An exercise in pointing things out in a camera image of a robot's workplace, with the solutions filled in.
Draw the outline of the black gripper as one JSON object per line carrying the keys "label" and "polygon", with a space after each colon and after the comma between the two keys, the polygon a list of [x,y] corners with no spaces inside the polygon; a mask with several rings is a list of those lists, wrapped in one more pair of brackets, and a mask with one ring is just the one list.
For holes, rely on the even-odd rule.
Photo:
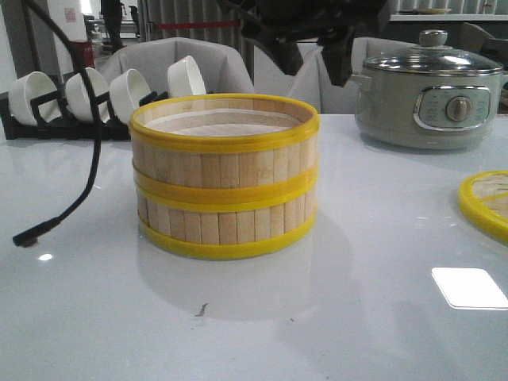
{"label": "black gripper", "polygon": [[321,56],[334,86],[352,74],[352,46],[357,27],[379,33],[391,18],[388,1],[223,1],[242,20],[243,37],[266,44],[267,55],[285,75],[303,63],[296,41],[320,38]]}

